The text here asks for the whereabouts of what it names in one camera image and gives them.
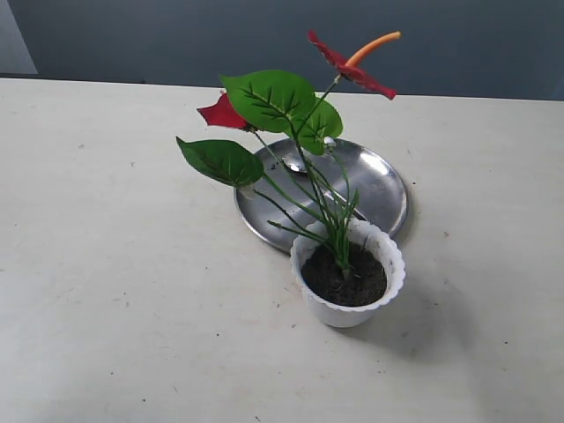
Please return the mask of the steel spoon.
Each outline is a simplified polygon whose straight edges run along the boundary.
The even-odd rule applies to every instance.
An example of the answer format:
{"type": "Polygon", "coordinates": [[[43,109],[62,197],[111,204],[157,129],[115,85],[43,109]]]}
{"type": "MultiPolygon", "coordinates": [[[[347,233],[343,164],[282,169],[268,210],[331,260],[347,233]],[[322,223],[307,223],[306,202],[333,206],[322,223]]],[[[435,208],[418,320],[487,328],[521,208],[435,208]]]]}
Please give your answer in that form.
{"type": "MultiPolygon", "coordinates": [[[[286,170],[288,170],[294,176],[303,176],[303,177],[308,176],[303,161],[297,155],[290,153],[284,156],[281,159],[281,161],[284,164],[286,170]]],[[[329,198],[330,200],[337,200],[340,203],[345,202],[345,198],[340,193],[335,191],[333,188],[330,188],[327,182],[323,182],[322,185],[323,185],[323,195],[325,197],[329,198]]],[[[367,218],[362,213],[360,213],[356,207],[352,209],[352,215],[356,219],[367,221],[367,218]]]]}

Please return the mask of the artificial anthurium plant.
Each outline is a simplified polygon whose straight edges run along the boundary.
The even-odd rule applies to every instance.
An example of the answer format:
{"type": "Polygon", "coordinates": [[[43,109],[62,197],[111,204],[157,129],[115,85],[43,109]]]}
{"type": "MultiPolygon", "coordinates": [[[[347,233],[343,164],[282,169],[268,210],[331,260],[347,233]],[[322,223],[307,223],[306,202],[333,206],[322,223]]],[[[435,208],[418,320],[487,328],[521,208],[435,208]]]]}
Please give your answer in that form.
{"type": "MultiPolygon", "coordinates": [[[[347,229],[359,194],[339,205],[335,211],[320,200],[323,174],[314,170],[304,152],[322,156],[329,143],[343,139],[344,122],[330,103],[329,93],[318,93],[304,77],[286,70],[260,70],[240,76],[222,76],[222,93],[217,101],[199,109],[199,115],[211,127],[238,130],[251,135],[262,148],[289,138],[294,141],[306,167],[320,214],[311,210],[315,223],[292,230],[310,238],[318,247],[326,247],[344,274],[350,269],[350,240],[347,229]]],[[[246,189],[266,174],[256,152],[229,139],[179,140],[186,162],[199,174],[236,189],[246,189]]]]}

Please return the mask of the white scalloped plastic pot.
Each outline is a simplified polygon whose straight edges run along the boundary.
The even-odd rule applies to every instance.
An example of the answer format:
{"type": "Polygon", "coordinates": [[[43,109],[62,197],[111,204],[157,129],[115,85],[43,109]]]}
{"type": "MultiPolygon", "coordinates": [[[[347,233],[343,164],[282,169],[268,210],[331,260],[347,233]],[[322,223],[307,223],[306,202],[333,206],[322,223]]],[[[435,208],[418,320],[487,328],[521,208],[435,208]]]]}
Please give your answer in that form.
{"type": "Polygon", "coordinates": [[[364,323],[375,311],[390,303],[404,285],[405,263],[397,244],[382,229],[367,221],[351,219],[347,229],[351,243],[365,247],[383,267],[386,289],[383,296],[370,304],[347,307],[327,301],[314,293],[301,276],[305,262],[314,254],[318,243],[299,236],[290,249],[292,273],[301,289],[303,299],[313,315],[322,323],[335,328],[351,328],[364,323]]]}

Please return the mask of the dark potting soil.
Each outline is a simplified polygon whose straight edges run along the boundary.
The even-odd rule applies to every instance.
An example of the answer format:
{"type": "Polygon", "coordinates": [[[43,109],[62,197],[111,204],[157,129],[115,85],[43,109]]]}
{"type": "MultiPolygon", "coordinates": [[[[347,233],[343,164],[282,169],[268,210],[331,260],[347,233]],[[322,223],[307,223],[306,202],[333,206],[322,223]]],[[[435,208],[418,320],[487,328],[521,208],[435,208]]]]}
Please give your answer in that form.
{"type": "Polygon", "coordinates": [[[351,243],[349,271],[344,274],[324,246],[301,267],[301,276],[310,290],[324,300],[345,307],[361,307],[381,299],[387,276],[380,261],[364,247],[351,243]]]}

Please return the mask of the round steel plate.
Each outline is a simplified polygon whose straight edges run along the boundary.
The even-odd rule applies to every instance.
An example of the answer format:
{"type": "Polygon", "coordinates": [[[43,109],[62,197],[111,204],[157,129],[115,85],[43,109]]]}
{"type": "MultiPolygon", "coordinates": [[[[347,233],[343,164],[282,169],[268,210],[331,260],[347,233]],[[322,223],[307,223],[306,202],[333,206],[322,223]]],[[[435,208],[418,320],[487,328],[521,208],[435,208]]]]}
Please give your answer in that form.
{"type": "MultiPolygon", "coordinates": [[[[256,152],[266,176],[246,189],[234,191],[234,201],[249,229],[273,248],[289,253],[296,238],[292,230],[315,223],[311,210],[320,214],[308,177],[294,176],[281,159],[293,153],[301,156],[293,140],[276,141],[256,152]]],[[[325,177],[330,188],[340,193],[345,202],[358,193],[355,205],[367,221],[392,236],[404,224],[408,212],[408,196],[399,175],[387,161],[366,147],[336,138],[322,156],[304,152],[314,170],[325,177]]],[[[334,212],[340,203],[323,195],[320,200],[334,212]]]]}

